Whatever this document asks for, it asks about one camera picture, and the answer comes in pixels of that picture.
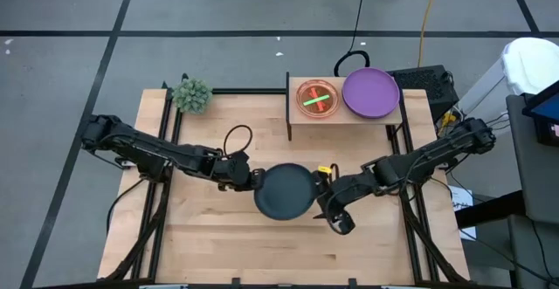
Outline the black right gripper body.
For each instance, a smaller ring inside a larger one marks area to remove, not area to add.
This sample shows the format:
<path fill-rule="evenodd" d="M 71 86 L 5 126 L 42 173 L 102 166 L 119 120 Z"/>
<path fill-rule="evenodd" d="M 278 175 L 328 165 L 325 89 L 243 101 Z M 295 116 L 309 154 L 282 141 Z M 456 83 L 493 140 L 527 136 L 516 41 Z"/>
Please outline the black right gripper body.
<path fill-rule="evenodd" d="M 321 214 L 315 216 L 314 219 L 325 219 L 333 232 L 338 235 L 347 235 L 355 228 L 355 223 L 345 207 L 372 194 L 378 188 L 378 182 L 370 170 L 336 178 L 318 170 L 313 172 L 314 181 L 320 177 L 330 179 L 332 196 L 326 206 L 318 204 Z"/>

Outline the black aluminium table frame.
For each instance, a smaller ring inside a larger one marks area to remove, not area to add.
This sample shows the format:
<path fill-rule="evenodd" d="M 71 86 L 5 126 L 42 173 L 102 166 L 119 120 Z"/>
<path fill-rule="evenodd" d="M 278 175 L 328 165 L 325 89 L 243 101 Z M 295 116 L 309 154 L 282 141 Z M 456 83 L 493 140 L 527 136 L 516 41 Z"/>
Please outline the black aluminium table frame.
<path fill-rule="evenodd" d="M 353 174 L 368 161 L 435 139 L 426 93 L 404 94 L 409 136 L 390 141 L 383 122 L 348 126 L 286 124 L 294 111 L 282 88 L 222 88 L 208 111 L 185 115 L 178 140 L 229 150 L 246 148 L 250 165 L 295 162 L 315 169 L 338 164 Z M 410 285 L 428 279 L 422 245 L 411 249 L 399 200 L 368 196 L 352 203 L 347 236 L 320 220 L 318 207 L 293 221 L 260 214 L 249 192 L 221 192 L 212 182 L 175 173 L 159 247 L 148 244 L 141 275 L 160 283 Z"/>

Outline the wooden shelf with black legs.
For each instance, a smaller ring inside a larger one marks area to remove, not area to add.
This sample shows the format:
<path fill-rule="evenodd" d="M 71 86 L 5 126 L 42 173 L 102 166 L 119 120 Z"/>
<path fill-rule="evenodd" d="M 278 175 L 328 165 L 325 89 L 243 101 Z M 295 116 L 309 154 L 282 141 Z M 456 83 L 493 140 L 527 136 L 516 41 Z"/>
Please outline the wooden shelf with black legs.
<path fill-rule="evenodd" d="M 286 73 L 286 130 L 287 139 L 293 138 L 292 127 L 310 126 L 316 124 L 326 125 L 363 125 L 374 124 L 384 126 L 398 126 L 403 122 L 399 105 L 389 115 L 380 119 L 367 119 L 360 117 L 349 110 L 344 104 L 342 98 L 342 83 L 344 78 L 341 77 L 293 77 Z M 310 86 L 332 86 L 331 92 L 337 93 L 335 101 L 337 107 L 332 111 L 328 111 L 328 116 L 316 118 L 313 115 L 304 114 L 300 109 L 300 103 L 297 101 L 299 93 L 311 92 Z"/>

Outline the dark teal plate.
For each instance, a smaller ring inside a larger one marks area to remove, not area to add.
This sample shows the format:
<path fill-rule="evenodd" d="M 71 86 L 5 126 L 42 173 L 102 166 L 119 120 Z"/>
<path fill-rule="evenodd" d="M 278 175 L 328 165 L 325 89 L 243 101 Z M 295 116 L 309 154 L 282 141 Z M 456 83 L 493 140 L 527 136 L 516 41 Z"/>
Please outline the dark teal plate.
<path fill-rule="evenodd" d="M 317 188 L 312 173 L 295 163 L 282 163 L 264 173 L 254 202 L 268 218 L 286 221 L 300 217 L 313 205 Z"/>

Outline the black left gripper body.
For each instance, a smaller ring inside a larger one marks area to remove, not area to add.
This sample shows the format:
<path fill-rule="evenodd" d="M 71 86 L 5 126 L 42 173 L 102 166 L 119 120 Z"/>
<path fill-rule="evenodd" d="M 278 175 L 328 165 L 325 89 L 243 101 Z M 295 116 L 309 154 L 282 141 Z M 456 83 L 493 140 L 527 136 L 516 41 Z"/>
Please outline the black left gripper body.
<path fill-rule="evenodd" d="M 213 168 L 213 181 L 220 191 L 253 190 L 252 173 L 248 164 L 249 156 L 240 151 L 216 161 Z"/>

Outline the white lidded bin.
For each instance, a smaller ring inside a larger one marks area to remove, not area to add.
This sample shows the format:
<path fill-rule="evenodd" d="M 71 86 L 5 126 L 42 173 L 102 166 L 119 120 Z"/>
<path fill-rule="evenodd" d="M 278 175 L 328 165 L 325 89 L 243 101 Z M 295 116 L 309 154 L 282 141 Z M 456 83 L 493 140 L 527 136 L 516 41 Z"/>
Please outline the white lidded bin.
<path fill-rule="evenodd" d="M 506 97 L 538 94 L 559 80 L 559 45 L 543 38 L 517 38 L 460 98 L 467 116 L 489 120 L 506 110 Z"/>

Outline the potted green succulent plant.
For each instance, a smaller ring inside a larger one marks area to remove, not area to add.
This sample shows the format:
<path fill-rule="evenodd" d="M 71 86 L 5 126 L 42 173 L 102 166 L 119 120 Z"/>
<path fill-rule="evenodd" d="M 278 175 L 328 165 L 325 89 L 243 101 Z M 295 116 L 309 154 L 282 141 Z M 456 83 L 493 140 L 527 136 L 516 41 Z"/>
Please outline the potted green succulent plant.
<path fill-rule="evenodd" d="M 172 99 L 181 113 L 202 114 L 212 99 L 212 88 L 200 79 L 184 79 L 174 88 Z"/>

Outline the white paper sheet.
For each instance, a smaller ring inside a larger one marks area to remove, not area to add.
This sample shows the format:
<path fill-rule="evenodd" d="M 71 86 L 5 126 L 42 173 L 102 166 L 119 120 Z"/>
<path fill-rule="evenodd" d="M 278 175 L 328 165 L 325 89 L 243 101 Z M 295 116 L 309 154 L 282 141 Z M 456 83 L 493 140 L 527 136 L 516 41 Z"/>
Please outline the white paper sheet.
<path fill-rule="evenodd" d="M 473 206 L 472 191 L 450 186 L 452 195 L 452 207 L 454 211 L 463 210 Z M 459 228 L 459 235 L 462 239 L 474 241 L 476 238 L 476 228 Z"/>

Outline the grey cart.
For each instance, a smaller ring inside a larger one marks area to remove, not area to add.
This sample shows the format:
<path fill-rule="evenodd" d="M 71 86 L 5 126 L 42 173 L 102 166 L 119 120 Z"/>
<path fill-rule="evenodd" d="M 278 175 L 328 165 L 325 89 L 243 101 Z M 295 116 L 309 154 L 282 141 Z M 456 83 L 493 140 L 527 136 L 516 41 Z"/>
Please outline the grey cart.
<path fill-rule="evenodd" d="M 522 114 L 521 96 L 506 98 L 514 142 L 523 215 L 507 220 L 516 281 L 523 289 L 559 289 L 559 148 L 537 141 L 535 123 Z"/>

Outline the black tablet screen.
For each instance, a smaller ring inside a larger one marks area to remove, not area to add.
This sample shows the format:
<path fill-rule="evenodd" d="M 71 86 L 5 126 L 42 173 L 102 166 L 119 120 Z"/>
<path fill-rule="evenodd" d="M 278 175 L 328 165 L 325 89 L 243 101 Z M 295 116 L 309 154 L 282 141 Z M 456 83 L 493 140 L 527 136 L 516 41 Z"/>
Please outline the black tablet screen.
<path fill-rule="evenodd" d="M 524 93 L 522 114 L 533 119 L 539 143 L 559 148 L 559 80 L 538 94 Z"/>

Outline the purple plastic plate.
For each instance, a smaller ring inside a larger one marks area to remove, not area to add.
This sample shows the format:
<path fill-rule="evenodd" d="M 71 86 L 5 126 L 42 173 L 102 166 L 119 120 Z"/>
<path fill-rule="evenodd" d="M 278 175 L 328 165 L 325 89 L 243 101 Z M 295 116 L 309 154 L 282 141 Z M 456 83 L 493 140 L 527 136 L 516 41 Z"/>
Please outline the purple plastic plate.
<path fill-rule="evenodd" d="M 352 72 L 343 81 L 342 98 L 354 114 L 379 119 L 397 108 L 400 88 L 387 72 L 364 67 Z"/>

